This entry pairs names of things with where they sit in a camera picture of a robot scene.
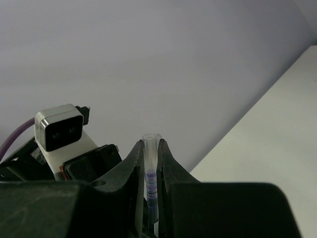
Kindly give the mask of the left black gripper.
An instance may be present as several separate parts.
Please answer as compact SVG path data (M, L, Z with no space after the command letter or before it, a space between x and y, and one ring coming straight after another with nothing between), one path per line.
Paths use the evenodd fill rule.
M62 179L92 182L121 162L117 146L104 145L62 164ZM34 138L0 164L1 182L54 180Z

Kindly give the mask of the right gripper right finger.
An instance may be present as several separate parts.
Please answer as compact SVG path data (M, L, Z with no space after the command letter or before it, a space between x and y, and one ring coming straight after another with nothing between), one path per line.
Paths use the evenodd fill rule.
M188 226L190 199L187 189L200 182L190 175L173 157L164 139L158 144L158 215L159 237L179 238L181 228Z

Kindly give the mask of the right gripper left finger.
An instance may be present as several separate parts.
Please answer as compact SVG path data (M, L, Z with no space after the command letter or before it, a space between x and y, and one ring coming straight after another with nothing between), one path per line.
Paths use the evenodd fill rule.
M142 237L144 175L144 143L139 140L123 161L91 183L103 196L94 218L97 237Z

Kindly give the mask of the dark purple gel pen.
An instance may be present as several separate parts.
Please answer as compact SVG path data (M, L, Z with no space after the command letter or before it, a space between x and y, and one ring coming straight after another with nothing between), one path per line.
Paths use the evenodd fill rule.
M157 172L153 164L145 166L145 182L147 191L148 207L148 227L159 237L159 207L158 207L158 190L157 190Z

